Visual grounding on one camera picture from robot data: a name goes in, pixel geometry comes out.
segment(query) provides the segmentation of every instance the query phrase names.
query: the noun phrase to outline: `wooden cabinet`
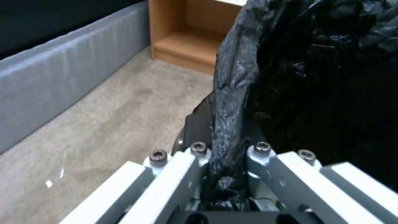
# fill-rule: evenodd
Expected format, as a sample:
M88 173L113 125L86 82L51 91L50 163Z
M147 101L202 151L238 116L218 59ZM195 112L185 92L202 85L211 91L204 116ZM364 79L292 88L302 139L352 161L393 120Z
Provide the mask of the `wooden cabinet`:
M214 74L216 53L242 0L149 0L152 58Z

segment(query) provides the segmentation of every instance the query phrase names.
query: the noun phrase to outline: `screw head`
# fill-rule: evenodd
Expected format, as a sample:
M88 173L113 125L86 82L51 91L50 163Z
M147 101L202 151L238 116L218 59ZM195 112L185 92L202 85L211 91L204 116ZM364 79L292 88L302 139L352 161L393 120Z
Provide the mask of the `screw head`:
M165 165L167 163L167 152L162 149L153 150L149 154L149 162L155 167Z
M254 151L262 156L269 156L271 152L271 145L264 141L259 141L255 145Z
M297 151L297 154L310 165L313 165L316 160L315 153L307 149L300 149Z
M207 152L206 143L202 141L196 141L191 144L191 153L197 156L204 156Z

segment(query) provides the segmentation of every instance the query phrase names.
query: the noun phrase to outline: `black plastic bag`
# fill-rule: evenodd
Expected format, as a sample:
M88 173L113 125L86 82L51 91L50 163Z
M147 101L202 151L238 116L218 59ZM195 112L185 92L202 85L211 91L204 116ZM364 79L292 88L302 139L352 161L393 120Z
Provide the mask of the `black plastic bag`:
M217 53L207 210L249 209L252 119L278 153L348 160L396 188L397 14L383 0L247 2Z

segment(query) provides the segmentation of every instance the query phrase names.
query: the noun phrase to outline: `dark wall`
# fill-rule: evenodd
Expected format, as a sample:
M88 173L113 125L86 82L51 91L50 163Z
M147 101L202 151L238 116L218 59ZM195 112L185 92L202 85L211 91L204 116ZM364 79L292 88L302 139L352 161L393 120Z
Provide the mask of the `dark wall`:
M0 59L143 0L0 0Z

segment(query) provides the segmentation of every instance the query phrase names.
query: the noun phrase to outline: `carpet floor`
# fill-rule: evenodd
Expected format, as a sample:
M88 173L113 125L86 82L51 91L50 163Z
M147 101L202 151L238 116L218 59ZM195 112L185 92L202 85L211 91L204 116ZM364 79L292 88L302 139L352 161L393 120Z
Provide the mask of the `carpet floor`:
M151 60L148 48L139 52L0 155L0 223L58 223L126 161L170 151L212 83L211 76Z

